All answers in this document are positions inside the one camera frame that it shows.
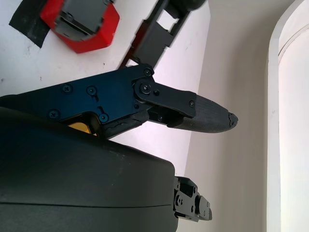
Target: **white wall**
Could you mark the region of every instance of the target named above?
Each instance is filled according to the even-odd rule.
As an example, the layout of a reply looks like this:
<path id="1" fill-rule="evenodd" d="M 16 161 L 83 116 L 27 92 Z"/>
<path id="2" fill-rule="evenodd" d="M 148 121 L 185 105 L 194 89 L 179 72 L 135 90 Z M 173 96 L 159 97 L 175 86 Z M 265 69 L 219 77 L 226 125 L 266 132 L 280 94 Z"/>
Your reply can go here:
<path id="1" fill-rule="evenodd" d="M 292 14 L 281 39 L 309 22 L 309 0 Z M 279 65 L 281 231 L 306 232 L 309 218 L 309 30 L 287 47 Z"/>
<path id="2" fill-rule="evenodd" d="M 213 221 L 191 230 L 266 231 L 265 64 L 271 34 L 292 2 L 210 0 L 199 94 L 235 113 L 239 124 L 222 134 L 192 134 L 185 174 L 210 201 Z"/>
<path id="3" fill-rule="evenodd" d="M 280 54 L 293 40 L 291 36 L 301 27 L 295 27 L 295 11 L 304 0 L 295 0 L 277 22 L 269 43 L 267 62 L 267 231 L 281 231 L 281 154 L 279 111 L 279 61 Z"/>

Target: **black clamp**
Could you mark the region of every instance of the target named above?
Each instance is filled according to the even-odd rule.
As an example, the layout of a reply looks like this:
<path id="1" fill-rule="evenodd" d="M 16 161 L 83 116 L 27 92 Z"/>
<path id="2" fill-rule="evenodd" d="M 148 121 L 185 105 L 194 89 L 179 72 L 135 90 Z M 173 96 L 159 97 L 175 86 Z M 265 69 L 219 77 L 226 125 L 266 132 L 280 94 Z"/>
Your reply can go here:
<path id="1" fill-rule="evenodd" d="M 193 92 L 180 91 L 146 79 L 135 83 L 134 92 L 141 102 L 177 111 L 188 118 L 196 116 L 194 102 L 197 95 Z"/>
<path id="2" fill-rule="evenodd" d="M 174 211 L 178 218 L 195 222 L 212 220 L 210 203 L 198 193 L 196 184 L 185 177 L 175 177 Z"/>

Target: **curved white edge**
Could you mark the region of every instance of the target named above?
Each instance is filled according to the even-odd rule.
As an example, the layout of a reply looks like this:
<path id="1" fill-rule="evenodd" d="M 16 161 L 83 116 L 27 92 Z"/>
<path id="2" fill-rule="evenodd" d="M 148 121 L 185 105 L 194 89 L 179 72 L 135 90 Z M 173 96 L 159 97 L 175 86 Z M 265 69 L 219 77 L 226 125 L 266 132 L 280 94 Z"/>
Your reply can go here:
<path id="1" fill-rule="evenodd" d="M 269 42 L 267 87 L 267 231 L 281 231 L 279 140 L 279 39 L 287 20 L 304 0 L 295 0 L 277 22 Z"/>

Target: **white table surface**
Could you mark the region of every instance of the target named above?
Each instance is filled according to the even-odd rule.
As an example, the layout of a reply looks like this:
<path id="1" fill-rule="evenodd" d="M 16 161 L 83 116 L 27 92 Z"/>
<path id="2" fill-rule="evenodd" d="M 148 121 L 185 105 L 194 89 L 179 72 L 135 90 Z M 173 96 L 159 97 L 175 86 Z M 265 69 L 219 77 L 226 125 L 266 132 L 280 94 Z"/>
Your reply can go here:
<path id="1" fill-rule="evenodd" d="M 115 7 L 121 20 L 112 45 L 79 55 L 52 31 L 40 49 L 10 27 L 9 22 L 20 2 L 0 0 L 0 96 L 115 70 L 156 0 L 117 0 Z M 170 19 L 163 16 L 160 22 L 168 25 Z M 191 13 L 172 48 L 158 64 L 154 75 L 156 82 L 181 90 L 198 91 L 209 22 L 208 3 Z M 190 137 L 189 131 L 145 123 L 113 140 L 167 159 L 174 164 L 176 175 L 184 175 Z"/>

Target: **black screw head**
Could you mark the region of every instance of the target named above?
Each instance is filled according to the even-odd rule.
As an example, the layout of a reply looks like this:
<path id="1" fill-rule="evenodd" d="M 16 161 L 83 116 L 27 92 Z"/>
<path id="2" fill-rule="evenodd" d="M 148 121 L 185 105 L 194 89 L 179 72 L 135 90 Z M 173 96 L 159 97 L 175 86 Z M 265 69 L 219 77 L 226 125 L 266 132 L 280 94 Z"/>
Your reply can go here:
<path id="1" fill-rule="evenodd" d="M 159 90 L 155 90 L 155 91 L 154 91 L 154 95 L 155 95 L 155 96 L 159 96 L 159 95 L 160 95 L 160 91 L 159 91 Z"/>
<path id="2" fill-rule="evenodd" d="M 53 120 L 60 118 L 60 112 L 58 110 L 50 110 L 47 114 L 47 117 Z"/>
<path id="3" fill-rule="evenodd" d="M 194 107 L 195 107 L 195 101 L 190 101 L 189 104 L 190 104 L 190 107 L 191 107 L 191 108 L 194 108 Z"/>
<path id="4" fill-rule="evenodd" d="M 141 84 L 140 90 L 143 94 L 150 94 L 151 87 L 149 84 Z"/>
<path id="5" fill-rule="evenodd" d="M 72 93 L 72 90 L 73 90 L 73 88 L 69 84 L 64 84 L 62 86 L 62 91 L 65 92 L 65 93 Z"/>
<path id="6" fill-rule="evenodd" d="M 94 86 L 89 86 L 87 88 L 87 93 L 91 96 L 96 95 L 97 94 L 97 88 Z"/>
<path id="7" fill-rule="evenodd" d="M 109 120 L 107 114 L 101 114 L 98 118 L 99 118 L 100 122 L 103 122 L 103 123 L 108 122 L 108 120 Z"/>
<path id="8" fill-rule="evenodd" d="M 144 70 L 144 74 L 145 74 L 145 76 L 151 76 L 152 72 L 151 72 L 150 69 L 147 68 L 147 69 Z"/>

